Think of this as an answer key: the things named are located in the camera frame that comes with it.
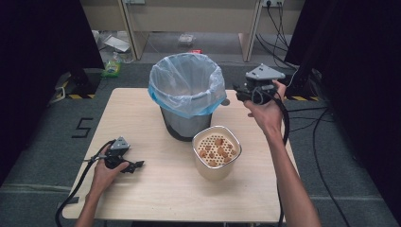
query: gray floor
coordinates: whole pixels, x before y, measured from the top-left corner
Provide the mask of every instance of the gray floor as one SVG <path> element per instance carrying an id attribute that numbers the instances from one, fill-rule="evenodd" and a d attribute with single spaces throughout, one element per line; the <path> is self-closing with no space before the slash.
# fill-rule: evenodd
<path id="1" fill-rule="evenodd" d="M 178 43 L 181 34 L 152 33 L 142 60 L 125 65 L 122 76 L 117 79 L 103 79 L 94 99 L 67 98 L 46 110 L 29 148 L 21 154 L 0 188 L 0 226 L 55 226 L 57 205 L 68 196 L 112 90 L 121 86 L 147 87 L 149 69 L 162 57 L 202 49 L 221 65 L 227 81 L 241 78 L 244 72 L 260 63 L 277 67 L 271 55 L 257 41 L 251 61 L 243 62 L 235 34 L 190 33 L 196 38 L 192 46 Z M 265 37 L 275 42 L 274 36 Z M 113 56 L 110 48 L 102 49 L 101 55 L 104 61 Z M 326 107 L 329 100 L 320 96 L 320 101 L 287 101 L 286 106 L 289 110 Z M 289 142 L 300 176 L 319 210 L 323 226 L 345 226 L 340 212 L 346 216 L 350 226 L 398 226 L 366 170 L 355 160 L 340 122 L 336 122 L 335 113 L 329 111 L 323 117 L 313 137 L 314 121 L 322 113 L 323 110 L 291 112 L 290 129 L 293 132 Z M 82 127 L 91 129 L 87 137 L 73 139 L 72 135 L 83 134 L 76 130 L 82 117 L 92 118 L 82 124 Z M 314 139 L 316 153 L 313 150 Z M 323 184 L 318 164 L 335 201 Z M 74 221 L 63 219 L 62 223 L 72 226 Z M 96 226 L 103 224 L 100 220 L 96 222 Z M 108 221 L 107 226 L 129 227 L 131 223 L 114 220 Z"/>

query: wooden table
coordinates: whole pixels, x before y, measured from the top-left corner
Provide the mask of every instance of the wooden table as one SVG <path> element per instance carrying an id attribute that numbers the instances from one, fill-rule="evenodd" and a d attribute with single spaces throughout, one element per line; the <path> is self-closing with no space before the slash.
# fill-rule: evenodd
<path id="1" fill-rule="evenodd" d="M 276 177 L 266 138 L 235 91 L 227 91 L 228 106 L 219 106 L 212 125 L 227 127 L 239 140 L 242 154 L 230 175 L 211 182 L 195 168 L 190 142 L 168 132 L 160 107 L 147 89 L 118 88 L 110 97 L 84 159 L 107 141 L 122 135 L 131 148 L 125 159 L 145 161 L 133 174 L 120 174 L 103 194 L 96 218 L 120 220 L 275 222 L 280 209 Z M 290 144 L 287 150 L 293 163 Z M 83 163 L 75 185 L 86 167 Z M 77 193 L 78 203 L 67 205 L 65 218 L 78 218 L 91 186 L 92 167 Z"/>

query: person's left hand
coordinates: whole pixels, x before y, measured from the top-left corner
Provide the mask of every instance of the person's left hand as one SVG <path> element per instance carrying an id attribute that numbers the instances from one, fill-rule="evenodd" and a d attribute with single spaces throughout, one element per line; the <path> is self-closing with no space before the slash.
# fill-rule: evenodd
<path id="1" fill-rule="evenodd" d="M 104 148 L 100 153 L 101 154 L 106 153 L 106 150 L 109 147 L 110 145 Z M 94 194 L 94 196 L 100 197 L 101 194 L 112 184 L 117 174 L 124 168 L 128 167 L 129 164 L 130 164 L 129 162 L 124 162 L 121 163 L 116 168 L 110 169 L 106 167 L 103 159 L 99 159 L 95 167 L 95 175 L 92 180 L 90 193 Z"/>

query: trash can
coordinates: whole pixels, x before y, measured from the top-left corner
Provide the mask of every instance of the trash can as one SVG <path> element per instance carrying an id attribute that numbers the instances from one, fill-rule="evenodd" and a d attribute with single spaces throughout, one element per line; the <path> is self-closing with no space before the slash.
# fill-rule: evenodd
<path id="1" fill-rule="evenodd" d="M 159 104 L 168 132 L 186 142 L 210 127 L 213 111 L 227 97 L 220 67 L 193 53 L 171 55 L 153 65 L 148 93 Z"/>

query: black curtain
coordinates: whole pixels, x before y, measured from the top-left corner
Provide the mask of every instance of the black curtain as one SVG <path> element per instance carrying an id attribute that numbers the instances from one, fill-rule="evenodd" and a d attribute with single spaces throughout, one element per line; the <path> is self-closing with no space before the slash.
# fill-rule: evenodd
<path id="1" fill-rule="evenodd" d="M 28 146 L 60 76 L 103 68 L 103 62 L 79 0 L 2 1 L 0 20 L 1 185 Z"/>
<path id="2" fill-rule="evenodd" d="M 323 88 L 398 223 L 401 223 L 401 1 L 306 0 L 286 60 Z"/>

